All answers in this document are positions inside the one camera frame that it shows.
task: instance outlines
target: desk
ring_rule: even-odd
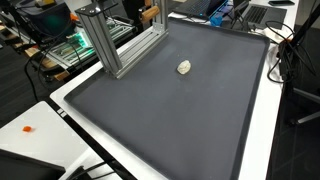
[[[34,128],[23,132],[26,125]],[[45,102],[40,102],[0,129],[0,149],[65,168],[66,179],[76,168],[89,168],[103,160]],[[97,177],[113,170],[104,165],[89,172]],[[105,177],[120,180],[117,174]]]
[[[252,0],[251,2],[255,4],[267,5],[267,1],[265,0]],[[285,23],[290,27],[294,26],[299,0],[294,0],[294,2],[294,6],[288,7],[287,16],[285,18]],[[123,52],[128,46],[133,44],[134,41],[135,40],[132,40],[119,48],[117,50],[118,53]],[[271,46],[262,71],[239,175],[239,179],[241,180],[260,180],[265,179],[266,177],[282,92],[282,86],[270,82],[266,76],[269,68],[275,63],[276,52],[276,46]],[[66,94],[68,94],[76,86],[88,79],[101,68],[101,63],[95,64],[90,69],[86,70],[57,91],[53,92],[50,95],[51,99],[54,100],[92,137],[94,137],[96,141],[101,144],[101,146],[103,146],[136,178],[146,180],[165,179],[163,175],[136,157],[129,150],[124,148],[119,142],[114,140],[106,132],[98,128],[64,101],[63,98]]]

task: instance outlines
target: orange object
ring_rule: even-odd
[[[78,16],[76,16],[76,15],[74,15],[74,14],[72,14],[72,13],[70,13],[70,18],[71,18],[71,20],[73,20],[73,21],[79,21]]]
[[[30,132],[31,130],[32,130],[32,128],[30,126],[25,126],[22,129],[22,131],[24,131],[24,132]]]

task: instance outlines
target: wooden block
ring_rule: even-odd
[[[149,22],[150,19],[152,19],[153,17],[155,17],[159,13],[160,13],[159,7],[158,6],[153,6],[152,8],[150,8],[150,9],[148,9],[145,12],[142,13],[141,22],[142,23]]]
[[[37,48],[29,48],[29,49],[25,50],[25,53],[27,54],[28,57],[31,57],[32,55],[34,55],[38,51],[39,50]],[[51,68],[53,66],[56,66],[57,63],[50,60],[49,58],[44,58],[42,61],[42,65],[46,68]],[[56,78],[56,80],[58,80],[58,81],[62,81],[64,78],[68,77],[69,75],[70,74],[68,73],[68,71],[64,71],[62,73],[54,75],[54,78]]]
[[[146,7],[150,7],[151,6],[151,0],[144,0],[144,5]]]

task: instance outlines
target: keyboard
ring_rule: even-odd
[[[188,8],[186,8],[186,10],[195,14],[202,13],[208,8],[209,3],[210,0],[199,0],[191,4]]]
[[[264,7],[251,6],[244,19],[248,22],[260,24],[267,10]]]

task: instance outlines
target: small white object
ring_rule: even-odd
[[[177,71],[180,74],[186,74],[187,72],[189,72],[191,69],[191,64],[188,60],[183,61],[182,63],[180,63],[180,65],[177,68]]]

